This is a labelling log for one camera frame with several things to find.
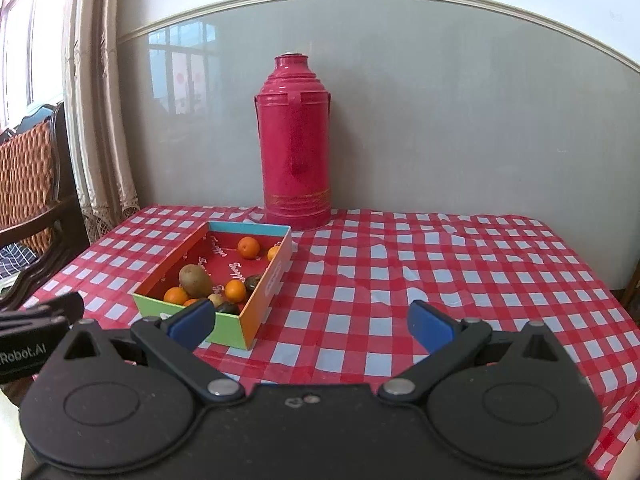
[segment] orange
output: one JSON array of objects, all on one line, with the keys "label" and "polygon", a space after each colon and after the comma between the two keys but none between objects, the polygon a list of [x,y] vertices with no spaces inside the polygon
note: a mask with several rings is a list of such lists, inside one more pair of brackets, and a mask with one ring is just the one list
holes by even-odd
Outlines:
[{"label": "orange", "polygon": [[273,260],[276,257],[276,254],[278,254],[279,249],[279,245],[274,245],[271,249],[269,249],[269,252],[267,253],[267,259],[269,261]]},{"label": "orange", "polygon": [[172,286],[165,292],[163,301],[167,303],[173,303],[176,305],[182,305],[189,299],[189,295],[184,291],[181,286]]},{"label": "orange", "polygon": [[255,260],[255,257],[260,253],[260,244],[255,238],[245,236],[238,242],[238,252],[247,260]]},{"label": "orange", "polygon": [[241,303],[246,298],[246,288],[240,280],[231,280],[225,285],[225,296],[231,303]]}]

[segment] metal screw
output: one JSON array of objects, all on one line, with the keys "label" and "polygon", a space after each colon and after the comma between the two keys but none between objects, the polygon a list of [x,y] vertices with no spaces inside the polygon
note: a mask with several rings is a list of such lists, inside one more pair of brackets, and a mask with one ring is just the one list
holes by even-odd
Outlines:
[{"label": "metal screw", "polygon": [[320,402],[320,397],[314,394],[307,394],[302,397],[302,400],[304,400],[307,404],[317,404],[318,402]]},{"label": "metal screw", "polygon": [[382,388],[391,395],[407,395],[415,390],[415,384],[409,379],[396,377],[384,383]]},{"label": "metal screw", "polygon": [[304,400],[300,399],[300,397],[289,397],[289,399],[285,399],[285,406],[289,406],[290,408],[300,408],[305,403]]},{"label": "metal screw", "polygon": [[209,393],[219,397],[233,395],[239,389],[240,385],[233,379],[216,379],[207,385]]}]

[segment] wooden chair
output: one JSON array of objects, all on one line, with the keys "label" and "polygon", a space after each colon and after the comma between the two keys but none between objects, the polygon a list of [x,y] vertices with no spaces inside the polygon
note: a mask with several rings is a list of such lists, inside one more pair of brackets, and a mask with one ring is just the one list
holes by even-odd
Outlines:
[{"label": "wooden chair", "polygon": [[636,270],[634,270],[634,274],[626,285],[625,291],[622,294],[622,299],[620,300],[620,304],[625,308],[625,310],[629,309],[629,304],[636,294],[636,287],[638,287],[638,283],[640,283],[640,261],[638,261]]},{"label": "wooden chair", "polygon": [[0,310],[18,309],[88,246],[71,168],[64,106],[45,105],[0,143],[0,248],[21,242],[37,254]]}]

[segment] cardboard box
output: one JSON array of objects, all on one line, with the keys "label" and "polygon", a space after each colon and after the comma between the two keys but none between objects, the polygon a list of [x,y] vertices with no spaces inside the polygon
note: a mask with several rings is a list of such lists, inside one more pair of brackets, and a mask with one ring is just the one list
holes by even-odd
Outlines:
[{"label": "cardboard box", "polygon": [[[236,251],[245,236],[256,238],[261,251],[255,260],[245,260]],[[273,261],[267,251],[277,243],[280,249]],[[291,228],[281,225],[248,222],[207,222],[174,249],[133,293],[142,316],[167,318],[182,306],[162,301],[165,292],[178,286],[180,269],[198,264],[211,276],[214,291],[222,293],[225,284],[238,278],[262,274],[258,286],[244,304],[239,316],[217,314],[216,326],[206,341],[247,350],[264,319],[267,307],[291,258]]]}]

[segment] red and white tablecloth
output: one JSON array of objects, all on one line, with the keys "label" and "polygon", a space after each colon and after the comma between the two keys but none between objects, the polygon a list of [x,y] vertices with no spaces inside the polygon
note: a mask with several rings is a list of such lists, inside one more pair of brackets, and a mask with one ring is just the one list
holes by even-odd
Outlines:
[{"label": "red and white tablecloth", "polygon": [[[140,318],[130,294],[204,221],[260,221],[259,208],[154,206],[130,218],[45,284],[28,304],[78,290],[104,328]],[[294,233],[280,290],[249,351],[202,344],[239,379],[369,382],[424,357],[406,313],[423,299],[496,330],[543,319],[600,400],[605,426],[590,463],[606,476],[640,420],[640,332],[591,269],[544,224],[516,216],[334,211]]]}]

